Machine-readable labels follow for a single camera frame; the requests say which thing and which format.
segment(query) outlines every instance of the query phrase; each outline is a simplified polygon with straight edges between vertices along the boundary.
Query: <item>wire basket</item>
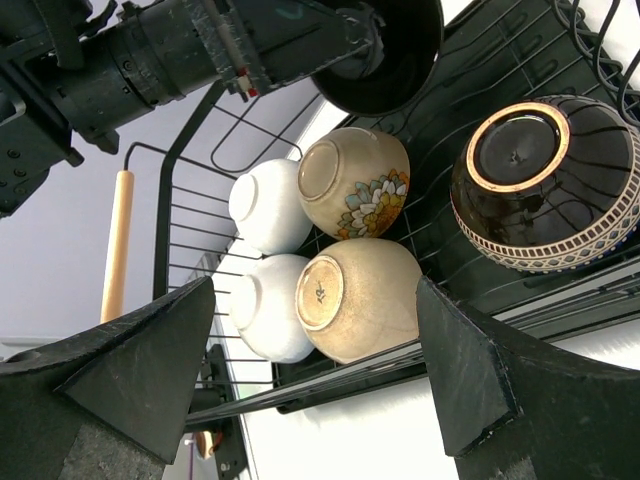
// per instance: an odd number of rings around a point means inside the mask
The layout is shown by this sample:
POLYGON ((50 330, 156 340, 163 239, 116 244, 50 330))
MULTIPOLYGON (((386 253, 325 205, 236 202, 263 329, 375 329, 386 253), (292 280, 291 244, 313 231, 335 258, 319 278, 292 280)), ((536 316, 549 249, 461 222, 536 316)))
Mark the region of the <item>wire basket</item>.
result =
MULTIPOLYGON (((589 18, 580 8, 564 0, 476 1, 447 27, 447 39, 440 52, 430 87, 412 105, 384 118, 348 118, 343 126, 381 130, 399 138, 411 160, 412 190, 401 217, 385 234, 409 249, 423 273, 448 289, 461 301, 509 325, 547 341, 585 333, 636 318, 640 304, 640 238, 625 248, 578 271, 533 276, 494 264, 466 240, 453 216, 449 202, 452 165, 476 126, 493 112, 524 98, 549 94, 579 94, 614 105, 620 114, 640 126, 640 92, 630 87, 630 79, 640 62, 640 54, 628 64, 610 59, 606 46, 611 19, 620 1, 614 0, 603 27, 594 33, 587 28, 589 18)), ((223 171, 214 162, 195 161, 182 151, 222 94, 214 85, 184 126, 173 147, 166 152, 162 167, 156 236, 154 296, 165 294, 174 285, 170 279, 178 270, 194 275, 214 274, 238 277, 242 271, 224 271, 225 255, 245 261, 247 268, 260 258, 251 250, 207 249, 176 240, 177 229, 202 230, 204 235, 241 243, 237 235, 206 231, 198 226, 172 221, 177 210, 191 209, 198 216, 224 217, 190 206, 205 199, 226 208, 228 190, 217 192, 183 188, 175 178, 177 165, 186 165, 203 177, 219 177, 229 182, 252 165, 266 159, 265 152, 245 169, 223 171), (176 201, 181 195, 182 201, 176 201), (209 255, 207 264, 196 266, 177 262, 176 249, 194 249, 209 255)), ((301 108, 297 118, 308 114, 314 102, 301 108)), ((249 112, 253 104, 246 107, 249 112)), ((248 123, 245 114, 233 115, 237 123, 223 138, 230 138, 239 125, 265 131, 274 144, 282 143, 292 155, 303 148, 285 140, 286 131, 272 131, 248 123)), ((212 157, 221 144, 215 146, 212 157)), ((333 240, 314 229, 298 252, 308 258, 318 254, 333 240)), ((229 290, 216 284, 221 299, 229 290)), ((240 342, 225 327, 228 312, 220 309, 215 319, 212 341, 227 347, 240 342)), ((228 416, 277 407, 282 413, 307 408, 339 398, 387 387, 427 374, 419 342, 411 342, 362 361, 340 366, 319 352, 294 365, 271 365, 252 358, 229 357, 236 387, 235 400, 188 418, 191 429, 228 416), (261 379, 238 378, 239 366, 252 367, 261 379)))

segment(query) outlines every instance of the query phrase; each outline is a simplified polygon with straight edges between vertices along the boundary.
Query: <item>black bowl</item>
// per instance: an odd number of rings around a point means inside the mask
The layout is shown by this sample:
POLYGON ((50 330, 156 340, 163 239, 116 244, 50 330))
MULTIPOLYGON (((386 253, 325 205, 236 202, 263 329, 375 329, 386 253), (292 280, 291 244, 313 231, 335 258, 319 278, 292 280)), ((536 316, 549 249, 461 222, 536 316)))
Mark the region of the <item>black bowl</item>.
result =
POLYGON ((640 136, 599 101, 550 96, 507 107, 453 170, 460 227, 492 260, 528 272, 588 265, 640 220, 640 136))
POLYGON ((440 0, 323 0, 370 27, 374 47, 313 76, 327 100, 360 117, 381 117, 420 94, 442 44, 440 0))

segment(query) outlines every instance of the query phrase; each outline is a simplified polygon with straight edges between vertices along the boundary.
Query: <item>black wire rack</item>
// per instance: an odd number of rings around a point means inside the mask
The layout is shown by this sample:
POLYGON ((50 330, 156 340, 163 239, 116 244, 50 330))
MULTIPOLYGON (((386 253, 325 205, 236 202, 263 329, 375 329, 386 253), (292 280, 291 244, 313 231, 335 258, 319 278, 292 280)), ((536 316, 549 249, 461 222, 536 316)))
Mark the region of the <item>black wire rack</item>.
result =
MULTIPOLYGON (((412 185, 402 216, 385 237, 407 247, 420 263, 423 273, 448 289, 460 301, 521 329, 537 338, 555 341, 591 330, 635 319, 640 315, 640 238, 635 237, 615 254, 577 271, 530 275, 505 269, 483 257, 466 240, 454 219, 449 202, 452 165, 467 139, 486 117, 524 98, 551 94, 579 94, 615 106, 623 118, 640 126, 640 92, 630 80, 640 63, 640 53, 628 68, 605 52, 612 19, 621 2, 614 0, 602 28, 591 31, 589 18, 574 0, 477 0, 447 26, 430 86, 419 99, 398 113, 384 118, 347 118, 341 126, 381 130, 399 138, 411 161, 412 185)), ((211 159, 199 161, 183 156, 183 151, 223 93, 213 85, 182 128, 162 165, 155 250, 154 296, 167 293, 172 272, 193 271, 193 275, 220 271, 218 266, 227 248, 207 249, 175 240, 176 229, 202 230, 200 233, 227 242, 241 240, 233 232, 207 231, 172 220, 177 210, 193 210, 200 216, 230 220, 227 213, 214 213, 189 206, 189 199, 205 198, 226 208, 227 196, 217 191, 185 189, 175 181, 177 165, 193 167, 203 177, 219 177, 230 185, 253 165, 265 160, 263 151, 243 169, 228 171, 216 161, 220 144, 213 146, 211 159), (184 194, 184 203, 176 202, 184 194), (194 249, 207 256, 196 265, 175 261, 176 248, 194 249)), ((319 98, 303 105, 301 118, 319 98)), ((227 140, 238 125, 247 125, 246 113, 231 115, 235 123, 224 136, 227 140)), ((286 128, 273 131, 264 125, 248 124, 266 132, 274 144, 282 144, 302 156, 286 128)), ((134 144, 134 149, 154 147, 134 144)), ((314 229, 298 252, 312 258, 333 240, 314 229)), ((259 255, 248 256, 255 261, 259 255)), ((216 289, 219 298, 229 291, 216 289)), ((227 312, 215 319, 212 342, 241 341, 225 334, 227 312)), ((228 359, 234 364, 261 362, 256 358, 228 359)), ((350 397, 427 375, 422 351, 416 340, 362 361, 340 366, 315 351, 293 365, 262 361, 269 378, 232 378, 237 385, 261 385, 259 393, 194 413, 187 424, 193 431, 208 422, 264 408, 277 407, 281 413, 350 397)))

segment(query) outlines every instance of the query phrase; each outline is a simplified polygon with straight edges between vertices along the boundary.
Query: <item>flower design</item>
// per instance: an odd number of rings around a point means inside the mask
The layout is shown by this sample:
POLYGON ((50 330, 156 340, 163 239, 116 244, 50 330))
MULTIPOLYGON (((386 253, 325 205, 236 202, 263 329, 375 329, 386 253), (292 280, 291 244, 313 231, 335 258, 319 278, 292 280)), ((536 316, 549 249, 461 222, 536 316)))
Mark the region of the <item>flower design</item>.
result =
POLYGON ((348 240, 381 235, 400 214, 408 190, 409 177, 395 170, 370 185, 356 182, 356 193, 345 198, 349 212, 338 222, 338 236, 348 240))

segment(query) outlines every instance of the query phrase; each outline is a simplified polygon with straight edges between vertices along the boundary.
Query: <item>wooden dowel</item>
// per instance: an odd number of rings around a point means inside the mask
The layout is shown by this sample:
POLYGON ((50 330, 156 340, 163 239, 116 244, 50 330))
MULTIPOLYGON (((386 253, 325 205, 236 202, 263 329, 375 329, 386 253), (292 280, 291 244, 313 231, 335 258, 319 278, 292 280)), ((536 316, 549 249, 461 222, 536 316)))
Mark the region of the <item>wooden dowel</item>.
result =
POLYGON ((104 274, 100 323, 106 323, 122 316, 133 208, 133 180, 133 173, 130 171, 118 172, 113 212, 111 213, 111 231, 109 232, 109 250, 104 274))

